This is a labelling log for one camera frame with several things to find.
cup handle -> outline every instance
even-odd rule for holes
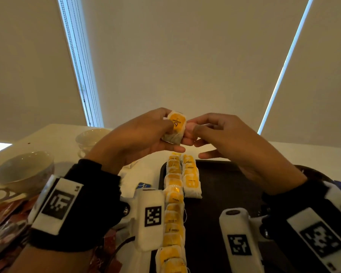
[[[84,158],[85,155],[86,155],[86,152],[85,152],[84,150],[80,149],[80,150],[77,152],[77,155],[78,155],[80,158]]]
[[[12,199],[21,194],[21,193],[14,193],[12,196],[10,196],[10,190],[8,188],[0,188],[0,191],[6,192],[6,195],[3,198],[0,198],[0,202]]]

blue tag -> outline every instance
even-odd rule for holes
[[[152,186],[150,184],[142,183],[140,182],[137,186],[137,188],[151,188]]]

fingernail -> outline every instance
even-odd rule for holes
[[[186,123],[186,130],[192,133],[196,125],[196,123]]]

white cup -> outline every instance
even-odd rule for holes
[[[22,193],[40,193],[54,173],[54,157],[46,151],[18,155],[0,165],[0,191],[6,192],[0,201],[6,201]]]
[[[91,148],[100,141],[105,135],[109,134],[110,130],[106,128],[94,128],[86,130],[76,137],[76,142],[80,150],[78,151],[78,156],[80,158],[85,157],[85,155],[90,152]]]

black tray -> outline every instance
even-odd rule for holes
[[[187,266],[192,273],[231,272],[218,218],[223,210],[237,207],[245,208],[251,217],[257,217],[263,204],[262,190],[232,162],[196,160],[196,164],[203,198],[184,199]],[[164,189],[165,173],[166,163],[160,170],[160,190]],[[259,243],[259,248],[265,261],[285,272],[298,272],[274,242]],[[150,273],[156,272],[155,254],[156,250],[152,251]],[[280,270],[265,268],[265,272]]]

